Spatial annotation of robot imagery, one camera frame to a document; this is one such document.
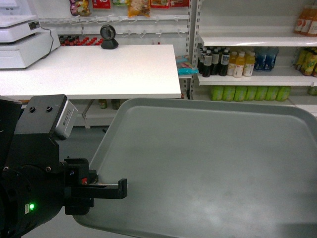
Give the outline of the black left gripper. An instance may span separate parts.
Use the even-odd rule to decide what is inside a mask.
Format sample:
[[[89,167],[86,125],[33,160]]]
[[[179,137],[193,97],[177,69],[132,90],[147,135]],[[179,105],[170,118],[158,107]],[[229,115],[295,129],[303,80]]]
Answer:
[[[85,158],[66,158],[64,209],[66,215],[86,215],[97,199],[123,199],[128,195],[128,181],[122,178],[118,184],[96,184],[96,170],[89,168]]]

